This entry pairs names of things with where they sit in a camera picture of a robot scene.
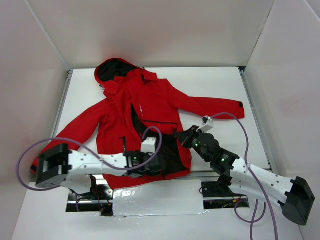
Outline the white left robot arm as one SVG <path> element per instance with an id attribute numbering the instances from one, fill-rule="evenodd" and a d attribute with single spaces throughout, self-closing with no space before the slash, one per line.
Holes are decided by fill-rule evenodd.
<path id="1" fill-rule="evenodd" d="M 94 155 L 59 144 L 38 158 L 35 186 L 39 189 L 64 187 L 91 200 L 98 194 L 95 175 L 141 178 L 158 176 L 166 169 L 164 158 L 155 154 L 155 140 L 145 141 L 140 151 Z"/>

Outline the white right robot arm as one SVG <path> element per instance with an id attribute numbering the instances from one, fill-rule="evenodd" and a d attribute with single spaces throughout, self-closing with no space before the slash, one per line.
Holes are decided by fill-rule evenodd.
<path id="1" fill-rule="evenodd" d="M 316 198 L 304 178 L 284 177 L 247 163 L 196 125 L 175 135 L 183 147 L 195 150 L 219 174 L 221 195 L 234 193 L 270 203 L 289 221 L 306 226 Z"/>

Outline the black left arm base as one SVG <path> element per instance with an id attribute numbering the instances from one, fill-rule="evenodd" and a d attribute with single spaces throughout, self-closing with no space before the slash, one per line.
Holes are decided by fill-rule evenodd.
<path id="1" fill-rule="evenodd" d="M 96 186 L 93 192 L 75 195 L 69 191 L 65 211 L 67 213 L 95 212 L 100 216 L 112 217 L 114 190 L 110 188 L 107 181 L 100 175 L 94 176 Z"/>

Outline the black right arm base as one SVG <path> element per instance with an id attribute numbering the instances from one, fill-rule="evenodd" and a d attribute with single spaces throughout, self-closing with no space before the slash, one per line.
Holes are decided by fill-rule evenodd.
<path id="1" fill-rule="evenodd" d="M 238 208 L 249 207 L 246 196 L 233 193 L 218 180 L 202 181 L 199 193 L 203 197 L 205 210 L 234 209 L 237 203 Z"/>

